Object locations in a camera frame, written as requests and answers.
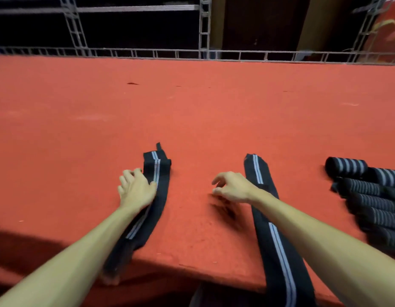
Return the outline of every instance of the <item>red table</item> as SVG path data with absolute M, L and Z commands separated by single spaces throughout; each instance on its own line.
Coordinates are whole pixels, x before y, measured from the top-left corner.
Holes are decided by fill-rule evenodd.
M 157 142 L 172 159 L 168 200 L 134 261 L 263 291 L 250 208 L 228 222 L 210 181 L 256 153 L 283 201 L 364 240 L 323 164 L 395 169 L 395 67 L 0 56 L 0 250 L 20 242 L 18 260 L 37 265 L 34 250 L 78 240 Z M 317 299 L 338 303 L 310 275 Z

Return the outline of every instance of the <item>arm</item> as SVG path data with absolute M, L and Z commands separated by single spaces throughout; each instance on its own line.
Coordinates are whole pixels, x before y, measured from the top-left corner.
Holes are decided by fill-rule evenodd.
M 125 228 L 156 195 L 156 183 L 149 185 L 140 169 L 123 174 L 118 186 L 120 207 L 0 297 L 0 307 L 81 305 Z
M 241 174 L 213 180 L 214 195 L 250 203 L 273 222 L 346 306 L 395 306 L 395 260 L 278 200 Z

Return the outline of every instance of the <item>left hand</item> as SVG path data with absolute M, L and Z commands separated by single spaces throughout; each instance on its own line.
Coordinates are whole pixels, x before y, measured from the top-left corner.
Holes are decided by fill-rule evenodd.
M 156 182 L 150 184 L 139 168 L 135 170 L 124 170 L 119 177 L 121 185 L 118 193 L 121 197 L 120 206 L 129 208 L 139 213 L 148 206 L 156 196 Z

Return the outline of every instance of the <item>forearm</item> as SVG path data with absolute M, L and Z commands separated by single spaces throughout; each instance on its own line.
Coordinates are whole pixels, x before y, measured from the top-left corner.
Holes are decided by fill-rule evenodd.
M 0 298 L 0 307 L 79 306 L 137 211 L 118 208 L 85 237 L 49 260 Z
M 395 260 L 257 190 L 256 206 L 349 306 L 395 306 Z

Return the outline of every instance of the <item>hand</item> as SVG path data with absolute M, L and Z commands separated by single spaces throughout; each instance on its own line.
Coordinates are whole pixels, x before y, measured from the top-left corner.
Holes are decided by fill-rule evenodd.
M 156 182 L 148 183 L 148 180 L 137 168 L 134 171 L 124 170 L 119 177 L 121 185 L 118 186 L 118 193 L 121 198 L 121 207 L 129 208 L 139 213 L 148 206 L 156 196 Z
M 221 172 L 212 181 L 212 185 L 217 184 L 213 189 L 213 195 L 224 197 L 235 203 L 250 203 L 256 201 L 256 192 L 259 190 L 250 183 L 242 174 Z

